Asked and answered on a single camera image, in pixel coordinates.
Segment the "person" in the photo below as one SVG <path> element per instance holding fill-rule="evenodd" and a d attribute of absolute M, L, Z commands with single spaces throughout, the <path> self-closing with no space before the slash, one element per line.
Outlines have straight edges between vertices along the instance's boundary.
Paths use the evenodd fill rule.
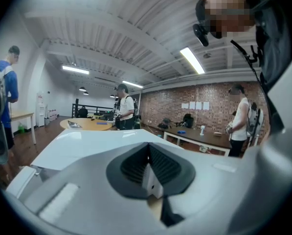
<path fill-rule="evenodd" d="M 292 0 L 198 0 L 196 16 L 202 28 L 196 30 L 196 36 L 210 32 L 222 38 L 227 32 L 247 31 L 256 26 L 260 82 L 265 94 L 292 60 Z M 269 133 L 279 132 L 284 128 L 281 118 L 268 97 L 267 104 Z"/>
<path fill-rule="evenodd" d="M 82 106 L 82 108 L 78 111 L 78 117 L 79 118 L 87 118 L 88 110 L 85 106 Z"/>
<path fill-rule="evenodd" d="M 117 96 L 121 100 L 120 111 L 117 116 L 120 119 L 120 130 L 132 130 L 134 126 L 134 101 L 128 95 L 128 89 L 125 84 L 120 84 L 117 87 Z"/>
<path fill-rule="evenodd" d="M 9 112 L 8 102 L 15 103 L 19 99 L 17 75 L 12 70 L 12 65 L 17 64 L 19 61 L 19 55 L 20 55 L 19 47 L 12 46 L 9 49 L 8 54 L 5 57 L 5 59 L 0 60 L 0 72 L 6 69 L 7 67 L 9 67 L 8 72 L 6 72 L 4 76 L 7 103 L 5 104 L 4 111 L 1 115 L 1 121 L 4 125 L 4 132 L 5 132 L 7 145 L 9 149 L 9 152 L 8 152 L 9 162 L 7 164 L 4 164 L 2 167 L 7 173 L 9 180 L 13 179 L 12 170 L 10 166 L 10 157 L 13 157 L 13 153 L 12 151 L 10 151 L 10 149 L 13 147 L 14 141 L 13 141 L 13 135 L 12 135 L 12 130 L 11 130 L 11 116 Z"/>
<path fill-rule="evenodd" d="M 244 142 L 247 140 L 247 121 L 251 116 L 251 109 L 245 89 L 240 84 L 234 85 L 229 90 L 229 94 L 233 99 L 239 100 L 239 105 L 232 127 L 228 130 L 228 133 L 231 134 L 230 144 L 232 146 L 228 156 L 239 157 Z"/>

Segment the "railing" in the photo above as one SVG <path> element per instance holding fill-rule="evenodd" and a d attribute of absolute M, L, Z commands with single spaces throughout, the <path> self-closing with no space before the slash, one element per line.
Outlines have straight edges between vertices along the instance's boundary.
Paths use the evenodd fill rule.
<path fill-rule="evenodd" d="M 103 116 L 111 116 L 112 112 L 111 110 L 113 108 L 109 108 L 109 107 L 101 107 L 101 106 L 93 106 L 93 105 L 85 105 L 85 104 L 73 104 L 72 105 L 72 118 L 77 118 L 78 115 L 78 110 L 81 109 L 83 106 L 86 107 L 88 113 L 102 113 Z"/>

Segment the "wooden floor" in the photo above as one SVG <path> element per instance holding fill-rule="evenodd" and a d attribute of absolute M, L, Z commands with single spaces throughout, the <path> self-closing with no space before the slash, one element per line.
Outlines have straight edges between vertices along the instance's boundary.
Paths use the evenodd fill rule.
<path fill-rule="evenodd" d="M 19 172 L 19 166 L 30 165 L 33 160 L 45 149 L 45 147 L 54 140 L 62 131 L 60 122 L 69 117 L 59 117 L 58 119 L 50 122 L 48 126 L 43 126 L 35 129 L 35 136 L 37 144 L 33 144 L 31 133 L 18 134 L 14 137 L 15 145 L 10 150 L 10 154 L 13 154 L 9 158 L 8 164 L 11 167 L 11 178 L 15 177 Z M 143 126 L 145 129 L 154 135 L 161 135 L 163 138 L 163 132 L 155 129 Z M 173 137 L 168 137 L 168 141 L 175 143 L 177 140 Z M 187 150 L 199 152 L 199 146 L 193 143 L 184 142 L 181 143 L 181 147 Z M 210 153 L 216 155 L 223 155 L 224 152 L 211 150 Z M 10 183 L 10 178 L 6 176 L 6 172 L 0 165 L 0 183 L 3 187 L 6 187 Z"/>

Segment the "red brick wall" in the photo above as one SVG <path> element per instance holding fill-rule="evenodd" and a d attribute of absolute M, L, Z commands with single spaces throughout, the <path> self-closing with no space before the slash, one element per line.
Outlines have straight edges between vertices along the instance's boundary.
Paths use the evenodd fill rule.
<path fill-rule="evenodd" d="M 228 96 L 228 90 L 235 83 L 215 83 L 174 88 L 141 95 L 140 112 L 142 122 L 151 120 L 150 126 L 156 127 L 164 118 L 173 122 L 182 121 L 186 113 L 194 118 L 193 128 L 205 125 L 207 131 L 225 132 L 225 128 L 234 116 L 239 102 L 234 102 Z M 240 82 L 245 88 L 245 93 L 252 104 L 256 102 L 263 110 L 265 120 L 261 129 L 261 138 L 268 130 L 269 116 L 264 95 L 257 82 Z M 210 110 L 182 109 L 182 103 L 190 101 L 208 101 Z"/>

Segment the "fluorescent light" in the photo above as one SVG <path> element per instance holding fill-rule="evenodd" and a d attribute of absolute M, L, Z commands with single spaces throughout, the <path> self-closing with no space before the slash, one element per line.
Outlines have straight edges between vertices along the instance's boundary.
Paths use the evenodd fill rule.
<path fill-rule="evenodd" d="M 136 86 L 136 87 L 138 87 L 138 88 L 144 88 L 144 87 L 141 86 L 141 85 L 133 84 L 133 83 L 131 83 L 131 82 L 127 82 L 127 81 L 122 81 L 122 83 L 124 83 L 124 84 L 129 84 L 129 85 L 133 85 L 133 86 Z"/>
<path fill-rule="evenodd" d="M 69 70 L 69 71 L 79 72 L 79 73 L 83 73 L 83 74 L 89 75 L 89 71 L 88 70 L 81 70 L 81 69 L 72 68 L 72 67 L 68 67 L 68 66 L 62 66 L 62 69 L 67 70 L 67 71 Z"/>
<path fill-rule="evenodd" d="M 195 57 L 195 55 L 191 52 L 191 50 L 187 47 L 182 49 L 181 54 L 188 60 L 188 62 L 194 67 L 194 69 L 198 72 L 198 74 L 204 74 L 204 70 Z"/>

